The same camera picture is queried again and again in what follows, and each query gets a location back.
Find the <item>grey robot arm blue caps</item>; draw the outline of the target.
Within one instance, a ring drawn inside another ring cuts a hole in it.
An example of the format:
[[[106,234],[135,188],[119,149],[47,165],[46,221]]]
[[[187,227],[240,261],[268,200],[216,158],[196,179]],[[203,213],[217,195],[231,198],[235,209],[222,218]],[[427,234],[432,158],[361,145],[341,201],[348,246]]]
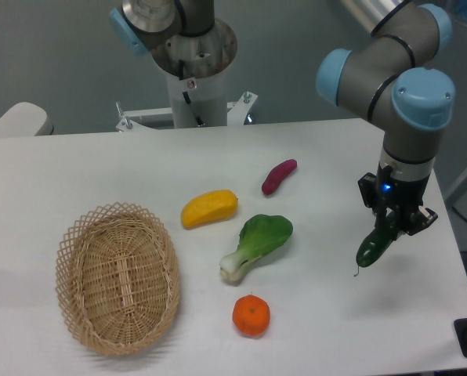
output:
[[[392,214],[407,235],[433,224],[423,204],[440,141],[452,116],[452,80],[425,64],[452,35],[446,12],[410,1],[346,1],[372,36],[361,52],[336,49],[320,64],[316,90],[384,133],[378,171],[359,181],[376,224]],[[124,1],[110,12],[117,36],[135,55],[151,54],[168,79],[174,126],[242,123],[226,104],[223,75],[237,54],[233,30],[211,1]]]

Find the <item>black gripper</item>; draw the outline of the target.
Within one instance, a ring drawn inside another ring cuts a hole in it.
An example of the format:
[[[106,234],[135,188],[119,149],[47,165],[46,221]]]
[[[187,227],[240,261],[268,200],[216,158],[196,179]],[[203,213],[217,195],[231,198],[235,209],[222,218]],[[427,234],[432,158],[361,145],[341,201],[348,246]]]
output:
[[[395,179],[390,165],[378,167],[376,175],[366,173],[358,181],[358,186],[364,205],[375,216],[375,228],[384,223],[390,212],[395,212],[394,240],[404,233],[413,236],[428,229],[438,219],[438,214],[423,206],[428,180],[428,177],[415,181]]]

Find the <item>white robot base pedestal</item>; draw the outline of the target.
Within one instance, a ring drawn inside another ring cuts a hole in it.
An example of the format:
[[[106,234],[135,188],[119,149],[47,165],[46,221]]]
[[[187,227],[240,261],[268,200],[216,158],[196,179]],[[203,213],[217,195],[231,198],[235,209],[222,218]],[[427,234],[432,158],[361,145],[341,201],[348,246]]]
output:
[[[216,19],[207,33],[197,37],[175,35],[151,52],[165,75],[171,108],[177,101],[194,102],[199,111],[205,101],[220,100],[225,108],[226,72],[237,54],[237,37],[231,27]]]

